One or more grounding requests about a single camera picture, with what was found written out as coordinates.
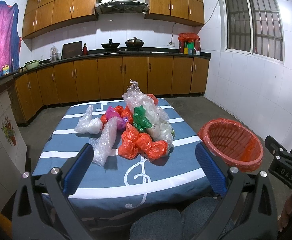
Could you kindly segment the dark cutting board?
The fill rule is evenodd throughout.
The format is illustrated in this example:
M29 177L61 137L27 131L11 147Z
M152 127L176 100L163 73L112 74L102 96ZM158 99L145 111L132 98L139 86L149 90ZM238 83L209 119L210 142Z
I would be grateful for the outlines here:
M81 41L63 44L62 46L62 59L78 57L81 56L81 54L82 54Z

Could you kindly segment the red bottle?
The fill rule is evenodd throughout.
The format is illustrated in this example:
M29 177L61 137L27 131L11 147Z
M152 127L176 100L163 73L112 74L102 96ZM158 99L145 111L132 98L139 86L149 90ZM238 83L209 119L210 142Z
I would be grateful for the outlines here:
M83 46L83 55L87 55L87 46L84 44Z

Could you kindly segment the green plastic bag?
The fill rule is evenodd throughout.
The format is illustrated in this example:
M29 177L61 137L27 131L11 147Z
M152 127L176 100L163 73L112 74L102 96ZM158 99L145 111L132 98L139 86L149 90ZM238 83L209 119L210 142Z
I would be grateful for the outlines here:
M146 110L143 106L135 107L133 114L133 126L139 133L145 133L147 129L152 127L151 122L145 116Z

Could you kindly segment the black wok with lid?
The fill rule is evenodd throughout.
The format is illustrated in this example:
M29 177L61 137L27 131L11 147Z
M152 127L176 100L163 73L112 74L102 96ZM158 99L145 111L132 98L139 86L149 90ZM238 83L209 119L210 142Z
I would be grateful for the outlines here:
M144 41L139 39L139 38L131 38L131 39L128 39L126 42L125 42L125 45L129 48L129 49L133 49L133 50L139 50L140 48L143 47L144 45Z

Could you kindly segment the wooden lower cabinets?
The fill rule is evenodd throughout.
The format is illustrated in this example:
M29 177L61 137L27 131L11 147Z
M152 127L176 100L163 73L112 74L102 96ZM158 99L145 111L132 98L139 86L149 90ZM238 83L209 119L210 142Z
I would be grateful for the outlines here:
M44 67L15 78L11 104L18 124L45 106L117 99L137 81L143 93L204 94L209 60L182 56L112 56Z

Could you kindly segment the bubble wrap roll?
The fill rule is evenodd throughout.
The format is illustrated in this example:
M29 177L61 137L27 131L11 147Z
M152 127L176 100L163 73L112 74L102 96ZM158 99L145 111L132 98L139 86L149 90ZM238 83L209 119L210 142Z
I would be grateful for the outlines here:
M93 163L104 166L108 156L112 153L117 137L117 124L114 119L109 120L99 138L91 138L89 144L93 147Z

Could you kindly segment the green bowl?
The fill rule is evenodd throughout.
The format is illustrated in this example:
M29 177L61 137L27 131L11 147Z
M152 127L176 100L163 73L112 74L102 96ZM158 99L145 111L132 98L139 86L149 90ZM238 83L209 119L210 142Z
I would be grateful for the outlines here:
M32 60L25 63L25 67L27 70L37 68L39 66L39 60Z

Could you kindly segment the pink blue hanging cloth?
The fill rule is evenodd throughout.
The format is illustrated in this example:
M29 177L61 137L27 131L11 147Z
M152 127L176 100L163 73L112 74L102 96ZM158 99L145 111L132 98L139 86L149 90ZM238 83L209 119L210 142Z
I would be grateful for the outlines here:
M0 1L0 76L8 66L10 73L19 69L21 38L18 35L19 8Z

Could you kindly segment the barred window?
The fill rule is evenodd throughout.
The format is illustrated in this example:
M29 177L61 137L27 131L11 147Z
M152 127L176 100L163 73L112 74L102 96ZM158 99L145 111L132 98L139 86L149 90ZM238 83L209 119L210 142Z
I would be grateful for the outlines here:
M226 50L282 61L284 39L275 0L223 0Z

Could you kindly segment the orange plastic bag back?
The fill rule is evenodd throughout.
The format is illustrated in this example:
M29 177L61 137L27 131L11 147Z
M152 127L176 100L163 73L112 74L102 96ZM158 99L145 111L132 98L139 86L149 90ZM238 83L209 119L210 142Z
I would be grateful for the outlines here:
M133 123L133 116L130 112L130 109L128 107L122 107L120 105L116 107L109 106L106 110L106 112L102 115L100 120L105 125L111 118L113 117L119 117L124 122L128 122L132 125Z

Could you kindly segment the orange plastic bag front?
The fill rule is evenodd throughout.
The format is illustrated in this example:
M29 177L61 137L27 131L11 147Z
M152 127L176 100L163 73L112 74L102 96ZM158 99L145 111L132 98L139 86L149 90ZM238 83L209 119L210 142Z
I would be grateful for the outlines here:
M122 144L118 148L119 156L134 159L138 154L144 154L150 160L156 160L168 152L166 141L153 141L149 134L139 133L130 123L126 123L121 135Z

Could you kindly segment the blue striped tablecloth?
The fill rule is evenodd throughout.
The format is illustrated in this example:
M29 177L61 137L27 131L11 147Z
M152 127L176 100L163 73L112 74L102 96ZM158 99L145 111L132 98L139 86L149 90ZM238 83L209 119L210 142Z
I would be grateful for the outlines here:
M100 136L74 131L90 104L94 117L101 117L109 106L125 107L124 100L71 106L47 141L34 176L62 167L90 138ZM167 113L175 132L170 154L152 162L141 155L132 160L124 159L118 155L117 148L121 144L121 133L118 133L105 165L92 163L76 193L69 196L76 214L91 232L117 231L131 224L143 211L150 211L149 207L164 209L164 204L169 206L212 193L195 157L200 138L166 100L159 98L158 106Z

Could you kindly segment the red plastic trash basket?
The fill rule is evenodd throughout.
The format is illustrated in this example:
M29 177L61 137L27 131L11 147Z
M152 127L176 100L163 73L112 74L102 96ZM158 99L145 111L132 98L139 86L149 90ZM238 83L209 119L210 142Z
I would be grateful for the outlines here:
M263 146L259 138L237 121L213 119L201 127L198 136L213 154L241 172L253 172L262 163Z

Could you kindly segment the red bag covered appliance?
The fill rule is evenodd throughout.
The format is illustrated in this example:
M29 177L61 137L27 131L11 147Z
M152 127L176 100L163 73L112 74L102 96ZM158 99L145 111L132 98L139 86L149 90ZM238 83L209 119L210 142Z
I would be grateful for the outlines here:
M195 33L180 33L178 36L179 52L187 55L199 55L200 38Z

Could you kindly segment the person's jeans legs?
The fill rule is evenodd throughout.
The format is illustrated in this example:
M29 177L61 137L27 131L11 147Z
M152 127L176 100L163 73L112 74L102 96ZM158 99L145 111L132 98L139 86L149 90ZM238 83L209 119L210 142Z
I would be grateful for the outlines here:
M135 221L130 239L192 239L203 228L219 201L202 197L182 212L177 209L158 210Z

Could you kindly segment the black pot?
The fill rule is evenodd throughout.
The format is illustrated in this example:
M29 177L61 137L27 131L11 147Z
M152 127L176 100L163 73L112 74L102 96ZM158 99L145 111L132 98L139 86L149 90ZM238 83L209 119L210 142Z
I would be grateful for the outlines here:
M101 45L106 51L117 51L120 43L113 42L112 38L110 38L109 42L102 43Z

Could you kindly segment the orange plastic bag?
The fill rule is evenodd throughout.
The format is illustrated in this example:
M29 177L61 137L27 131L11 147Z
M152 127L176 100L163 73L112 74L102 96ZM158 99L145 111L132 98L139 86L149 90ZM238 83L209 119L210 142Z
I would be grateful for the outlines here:
M119 117L124 122L128 122L132 125L133 123L133 116L130 112L130 109L128 107L122 107L120 105L116 107L109 106L106 110L106 112L102 115L100 120L105 125L111 118L113 117Z
M134 159L138 154L144 154L150 160L156 160L168 152L166 141L153 141L149 134L139 133L130 123L126 123L121 135L122 144L118 148L119 156Z

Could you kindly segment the magenta plastic bag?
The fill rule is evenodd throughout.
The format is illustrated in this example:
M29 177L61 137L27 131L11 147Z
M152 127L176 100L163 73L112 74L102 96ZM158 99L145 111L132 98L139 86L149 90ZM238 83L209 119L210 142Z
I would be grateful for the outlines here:
M126 129L126 123L129 122L129 117L125 115L124 108L122 106L112 107L109 106L105 113L107 121L114 119L119 131Z

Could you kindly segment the clear plastic bag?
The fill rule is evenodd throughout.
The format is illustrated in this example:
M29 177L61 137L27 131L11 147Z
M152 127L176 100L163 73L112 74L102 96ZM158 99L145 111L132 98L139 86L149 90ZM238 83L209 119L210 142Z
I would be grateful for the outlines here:
M79 119L74 131L79 134L98 134L102 128L103 123L99 117L93 117L93 105L89 105L86 113Z

